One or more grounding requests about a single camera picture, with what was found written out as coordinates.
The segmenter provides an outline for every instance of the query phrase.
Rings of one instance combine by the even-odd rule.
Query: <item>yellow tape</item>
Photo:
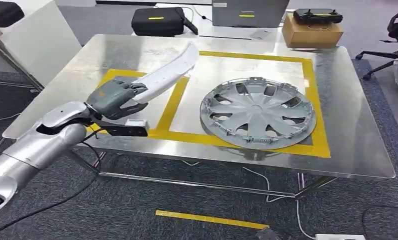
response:
[[[309,87],[305,88],[305,94],[309,101],[314,106],[315,117],[317,123],[314,131],[311,134],[312,145],[295,144],[292,146],[272,149],[267,152],[277,152],[286,154],[307,155],[320,158],[330,158],[330,148],[327,142],[326,130],[324,127],[323,113],[321,111],[320,98],[318,94],[317,82],[314,75],[314,67],[311,59],[300,57],[287,57],[287,56],[270,56],[270,55],[257,55],[246,53],[231,53],[231,52],[214,52],[214,51],[200,51],[201,56],[209,57],[223,57],[223,58],[241,58],[241,59],[256,59],[256,60],[269,60],[279,62],[295,62],[302,64],[303,77],[309,83]],[[99,83],[98,87],[113,79],[116,76],[127,77],[142,77],[144,72],[137,72],[133,70],[110,69]],[[172,91],[172,94],[165,106],[161,118],[155,129],[150,129],[148,134],[149,138],[160,140],[172,140],[186,143],[205,144],[228,148],[241,148],[236,145],[230,144],[214,135],[196,134],[187,132],[170,131],[171,123],[176,115],[177,108],[182,100],[183,94],[188,85],[189,79],[183,77],[180,79]],[[99,129],[97,125],[92,125],[93,130]]]
[[[180,212],[172,212],[172,211],[156,210],[155,215],[163,216],[163,217],[170,217],[170,218],[189,219],[189,220],[196,220],[196,221],[216,223],[216,224],[239,226],[239,227],[259,229],[259,230],[261,230],[265,227],[268,227],[268,225],[266,225],[266,224],[260,224],[260,223],[254,223],[254,222],[248,222],[248,221],[231,220],[231,219],[220,218],[220,217],[201,216],[201,215],[194,215],[194,214],[187,214],[187,213],[180,213]]]
[[[162,116],[159,119],[158,124],[156,125],[157,131],[169,131],[171,127],[171,123],[173,122],[174,116],[176,115],[177,108],[182,100],[183,94],[185,93],[185,89],[189,79],[187,77],[182,77],[174,87],[171,96],[163,110]]]

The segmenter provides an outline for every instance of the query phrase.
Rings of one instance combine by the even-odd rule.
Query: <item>gray laptop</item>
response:
[[[289,0],[212,0],[212,24],[277,28],[288,4]]]

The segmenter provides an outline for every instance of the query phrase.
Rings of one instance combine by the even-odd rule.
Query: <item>table leg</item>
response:
[[[333,182],[334,180],[338,179],[338,177],[334,177],[334,176],[322,176],[319,179],[317,179],[315,182],[311,183],[310,185],[302,188],[298,193],[295,194],[294,198],[300,199],[303,196],[305,196],[307,193],[314,191],[318,188],[321,188],[324,185],[327,185],[331,182]]]
[[[1,47],[0,57],[4,59],[8,64],[10,64],[12,68],[15,69],[18,73],[22,74],[35,89],[37,89],[39,92],[43,90],[43,85],[40,84],[33,75],[26,71],[24,67],[22,67],[17,61],[15,61],[13,57],[6,53]],[[5,83],[4,85],[27,88],[27,85],[25,84]]]
[[[73,152],[72,150],[67,151],[66,155],[70,159],[74,160],[78,165],[85,168],[86,170],[92,171],[93,173],[99,173],[99,170],[94,165],[88,163],[86,160],[84,160],[82,157],[80,157],[77,153]]]
[[[99,176],[120,178],[120,179],[141,180],[141,181],[148,181],[154,183],[175,184],[175,185],[183,185],[190,187],[203,187],[203,188],[216,189],[216,190],[231,190],[235,192],[250,193],[250,194],[295,198],[295,194],[290,192],[271,191],[271,190],[254,189],[254,188],[239,187],[239,186],[226,186],[226,185],[208,184],[208,183],[192,182],[192,181],[180,181],[180,180],[163,179],[163,178],[148,177],[148,176],[136,176],[136,175],[128,175],[128,174],[120,174],[120,173],[112,173],[104,171],[99,172]]]
[[[299,191],[301,191],[302,189],[305,188],[304,174],[300,173],[300,172],[297,173],[297,187],[298,187]]]
[[[105,152],[105,151],[99,153],[99,159],[96,159],[96,161],[94,161],[94,163],[93,163],[93,166],[94,166],[95,168],[98,167],[99,162],[102,161],[102,159],[104,159],[105,155],[106,155],[106,152]]]

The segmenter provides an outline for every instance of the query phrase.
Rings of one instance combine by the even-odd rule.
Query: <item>stainless steel table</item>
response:
[[[319,156],[302,151],[268,152],[244,148],[192,143],[151,137],[112,137],[101,134],[88,143],[106,152],[129,153],[174,160],[223,161],[260,165],[295,171],[300,191],[296,193],[249,189],[222,185],[157,179],[102,172],[109,177],[129,178],[161,183],[230,189],[263,195],[299,198],[336,178],[383,180],[395,177],[392,162],[363,93],[360,81],[344,47],[316,50],[292,50],[284,43],[212,38],[162,38],[122,35],[96,35],[72,61],[33,100],[6,129],[4,138],[17,139],[46,112],[68,101],[85,101],[109,69],[147,73],[166,63],[187,44],[194,42],[201,51],[283,56],[284,60],[257,60],[238,57],[203,55],[199,58],[180,99],[169,130],[201,135],[199,104],[217,84],[244,77],[265,77],[294,84],[301,92],[312,85],[300,62],[305,59],[315,74],[320,110],[329,155]],[[173,92],[169,89],[152,100],[149,106],[131,118],[147,119],[156,128]],[[322,176],[305,187],[303,173]]]

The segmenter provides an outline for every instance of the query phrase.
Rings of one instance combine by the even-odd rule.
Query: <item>black case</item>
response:
[[[15,2],[0,1],[0,28],[6,28],[24,17],[24,12]]]
[[[131,21],[138,36],[174,37],[183,33],[184,25],[197,34],[198,29],[186,19],[180,7],[137,9]]]

